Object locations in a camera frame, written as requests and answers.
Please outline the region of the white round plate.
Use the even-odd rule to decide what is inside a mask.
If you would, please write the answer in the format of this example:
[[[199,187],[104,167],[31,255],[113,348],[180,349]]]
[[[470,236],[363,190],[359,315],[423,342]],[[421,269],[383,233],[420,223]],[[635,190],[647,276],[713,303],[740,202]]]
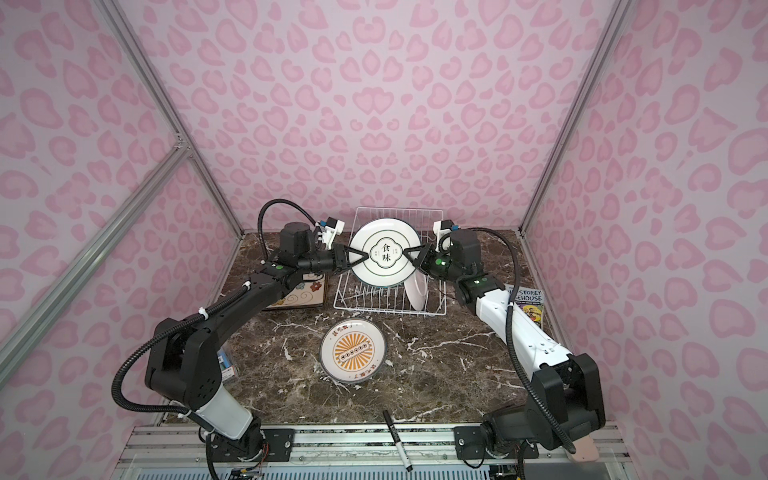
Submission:
[[[428,280],[421,272],[414,272],[404,281],[407,299],[414,311],[424,311],[428,296]]]
[[[407,222],[382,218],[363,225],[349,246],[365,251],[370,258],[351,269],[363,283],[388,288],[408,279],[416,268],[403,256],[403,250],[421,245],[417,231]]]
[[[332,380],[358,384],[381,369],[387,351],[387,340],[377,325],[353,318],[335,324],[326,332],[320,344],[320,364]]]

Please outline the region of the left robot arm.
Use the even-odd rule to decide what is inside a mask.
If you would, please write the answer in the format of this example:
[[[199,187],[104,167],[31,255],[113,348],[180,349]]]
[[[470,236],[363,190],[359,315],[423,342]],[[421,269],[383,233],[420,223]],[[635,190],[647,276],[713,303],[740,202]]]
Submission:
[[[218,307],[158,325],[149,349],[145,384],[171,400],[180,413],[221,436],[239,441],[255,428],[254,415],[223,385],[218,351],[254,316],[286,297],[307,274],[337,274],[369,255],[348,245],[322,246],[319,234],[300,222],[280,232],[279,247]]]

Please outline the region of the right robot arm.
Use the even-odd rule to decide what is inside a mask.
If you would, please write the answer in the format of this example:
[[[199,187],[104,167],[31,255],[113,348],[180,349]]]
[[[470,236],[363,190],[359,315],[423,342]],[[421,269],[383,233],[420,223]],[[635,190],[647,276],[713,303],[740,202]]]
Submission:
[[[515,293],[487,272],[481,232],[454,229],[434,245],[405,249],[404,256],[428,277],[452,284],[457,301],[503,340],[527,394],[522,407],[484,415],[485,447],[494,455],[525,444],[576,454],[577,441],[606,423],[599,368],[589,355],[573,354],[538,327]]]

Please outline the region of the The 143-Storey Treehouse book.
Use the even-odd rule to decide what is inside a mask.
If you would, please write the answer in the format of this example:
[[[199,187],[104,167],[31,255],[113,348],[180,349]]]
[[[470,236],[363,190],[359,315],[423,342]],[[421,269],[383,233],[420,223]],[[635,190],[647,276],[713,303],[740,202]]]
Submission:
[[[514,302],[540,329],[543,328],[545,295],[542,290],[519,287]]]

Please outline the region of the black marker pen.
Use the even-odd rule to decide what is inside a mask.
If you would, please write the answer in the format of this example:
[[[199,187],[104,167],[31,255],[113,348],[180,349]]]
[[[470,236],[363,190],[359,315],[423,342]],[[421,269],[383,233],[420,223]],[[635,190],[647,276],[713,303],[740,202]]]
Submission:
[[[399,458],[400,458],[400,460],[401,460],[405,470],[408,473],[412,472],[413,469],[414,469],[412,461],[411,461],[410,457],[408,456],[408,454],[407,454],[407,452],[405,450],[404,444],[403,444],[403,442],[402,442],[402,440],[400,438],[399,432],[398,432],[398,430],[397,430],[397,428],[395,426],[395,422],[394,422],[394,419],[393,419],[391,413],[388,410],[383,410],[382,411],[382,415],[383,415],[385,424],[387,426],[387,429],[388,429],[388,431],[390,433],[390,436],[392,438],[394,447],[395,447],[395,449],[397,451],[397,454],[398,454],[398,456],[399,456]]]

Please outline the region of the box of coloured markers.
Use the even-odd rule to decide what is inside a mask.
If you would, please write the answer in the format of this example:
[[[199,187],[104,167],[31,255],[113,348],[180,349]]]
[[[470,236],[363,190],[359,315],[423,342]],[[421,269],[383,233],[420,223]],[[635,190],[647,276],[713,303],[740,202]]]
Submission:
[[[233,364],[227,351],[222,348],[217,352],[222,381],[229,382],[237,376],[236,366]]]

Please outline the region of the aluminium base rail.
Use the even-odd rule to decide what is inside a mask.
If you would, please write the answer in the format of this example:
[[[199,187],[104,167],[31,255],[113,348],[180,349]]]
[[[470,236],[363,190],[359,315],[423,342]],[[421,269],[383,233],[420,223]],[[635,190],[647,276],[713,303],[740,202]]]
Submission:
[[[408,473],[383,424],[270,425],[268,459],[258,464],[220,463],[222,479],[512,479],[516,456],[481,454],[466,440],[472,424],[397,426],[413,464]],[[589,435],[600,459],[574,463],[563,449],[525,454],[528,479],[635,479],[626,445],[613,423]],[[124,448],[114,479],[207,479],[204,446],[192,426],[139,427]]]

